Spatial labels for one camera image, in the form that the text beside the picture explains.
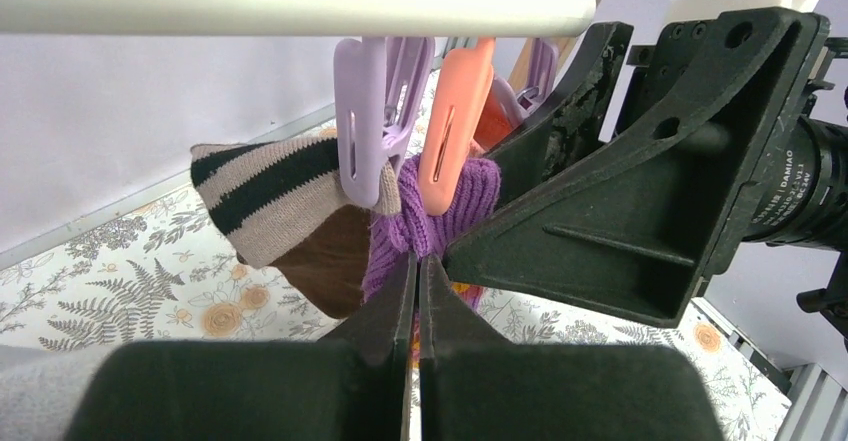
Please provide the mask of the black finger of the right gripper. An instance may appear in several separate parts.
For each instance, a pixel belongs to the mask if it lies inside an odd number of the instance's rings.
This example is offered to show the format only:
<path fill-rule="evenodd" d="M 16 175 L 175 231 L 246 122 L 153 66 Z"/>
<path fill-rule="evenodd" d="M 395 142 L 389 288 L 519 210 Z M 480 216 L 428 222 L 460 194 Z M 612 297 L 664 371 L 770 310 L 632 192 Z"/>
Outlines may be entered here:
<path fill-rule="evenodd" d="M 553 92 L 485 155 L 501 171 L 498 209 L 599 149 L 600 131 L 634 28 L 596 23 Z"/>

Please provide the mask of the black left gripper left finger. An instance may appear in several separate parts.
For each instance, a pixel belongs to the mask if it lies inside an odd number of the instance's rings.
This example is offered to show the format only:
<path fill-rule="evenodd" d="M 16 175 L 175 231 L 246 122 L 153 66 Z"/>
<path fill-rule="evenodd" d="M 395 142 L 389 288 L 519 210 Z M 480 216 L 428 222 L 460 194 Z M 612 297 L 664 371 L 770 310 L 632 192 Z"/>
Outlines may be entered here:
<path fill-rule="evenodd" d="M 404 440 L 417 266 L 313 342 L 144 341 L 97 370 L 69 440 Z"/>

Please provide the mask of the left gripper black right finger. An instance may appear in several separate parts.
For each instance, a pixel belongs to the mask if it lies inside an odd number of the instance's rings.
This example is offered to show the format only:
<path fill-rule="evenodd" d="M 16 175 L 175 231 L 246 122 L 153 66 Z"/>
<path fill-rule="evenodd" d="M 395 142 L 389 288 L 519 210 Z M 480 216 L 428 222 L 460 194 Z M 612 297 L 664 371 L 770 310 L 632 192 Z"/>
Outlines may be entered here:
<path fill-rule="evenodd" d="M 418 274 L 426 440 L 719 440 L 692 364 L 663 346 L 516 344 L 451 289 Z"/>

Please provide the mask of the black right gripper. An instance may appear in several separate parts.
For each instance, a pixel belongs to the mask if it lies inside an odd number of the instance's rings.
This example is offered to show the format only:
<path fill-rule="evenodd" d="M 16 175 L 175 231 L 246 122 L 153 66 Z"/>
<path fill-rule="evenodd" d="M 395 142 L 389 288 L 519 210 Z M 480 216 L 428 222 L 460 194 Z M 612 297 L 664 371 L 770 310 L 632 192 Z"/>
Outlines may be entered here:
<path fill-rule="evenodd" d="M 447 274 L 674 327 L 742 243 L 845 251 L 847 131 L 812 118 L 839 54 L 829 20 L 772 7 L 632 33 L 590 26 L 496 145 L 497 208 L 450 244 Z"/>

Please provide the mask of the pink clothespin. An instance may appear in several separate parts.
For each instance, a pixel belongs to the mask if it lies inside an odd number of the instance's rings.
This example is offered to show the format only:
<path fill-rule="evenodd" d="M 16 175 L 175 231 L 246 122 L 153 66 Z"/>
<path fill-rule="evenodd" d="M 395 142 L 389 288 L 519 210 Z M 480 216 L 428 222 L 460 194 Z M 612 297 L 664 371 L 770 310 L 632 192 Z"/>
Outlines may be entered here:
<path fill-rule="evenodd" d="M 450 207 L 493 77 L 493 38 L 450 51 L 443 62 L 420 156 L 418 186 L 428 215 Z"/>

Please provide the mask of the purple striped sock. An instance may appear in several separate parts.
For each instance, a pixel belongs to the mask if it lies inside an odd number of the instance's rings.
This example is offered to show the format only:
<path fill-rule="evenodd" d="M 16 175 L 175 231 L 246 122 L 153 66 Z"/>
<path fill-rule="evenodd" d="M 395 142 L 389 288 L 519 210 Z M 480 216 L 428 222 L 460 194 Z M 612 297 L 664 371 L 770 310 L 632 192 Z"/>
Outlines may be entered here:
<path fill-rule="evenodd" d="M 394 215 L 373 214 L 369 258 L 362 280 L 365 299 L 376 294 L 396 265 L 412 251 L 420 259 L 442 257 L 446 247 L 494 211 L 501 188 L 501 172 L 489 159 L 465 161 L 449 209 L 431 216 L 423 207 L 418 187 L 418 155 L 407 159 L 397 186 L 401 211 Z"/>

